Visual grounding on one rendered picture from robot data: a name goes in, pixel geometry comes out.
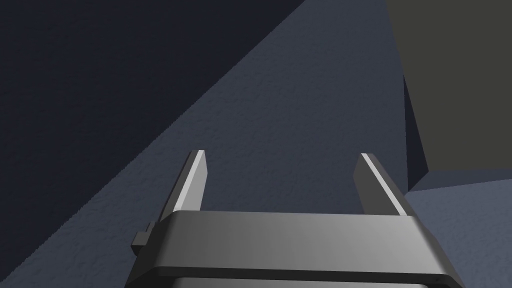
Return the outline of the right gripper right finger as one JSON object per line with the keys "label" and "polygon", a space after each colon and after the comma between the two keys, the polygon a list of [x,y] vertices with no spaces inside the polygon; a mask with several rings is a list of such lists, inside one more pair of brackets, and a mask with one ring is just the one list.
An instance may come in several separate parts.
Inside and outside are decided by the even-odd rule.
{"label": "right gripper right finger", "polygon": [[353,180],[366,215],[416,217],[404,194],[372,153],[358,157]]}

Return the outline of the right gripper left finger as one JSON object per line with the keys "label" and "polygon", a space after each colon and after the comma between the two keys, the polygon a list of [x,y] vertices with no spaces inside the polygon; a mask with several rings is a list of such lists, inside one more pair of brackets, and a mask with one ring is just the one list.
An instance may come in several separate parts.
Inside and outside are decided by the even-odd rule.
{"label": "right gripper left finger", "polygon": [[182,166],[174,186],[167,198],[159,221],[176,211],[199,211],[201,209],[208,168],[205,150],[192,150]]}

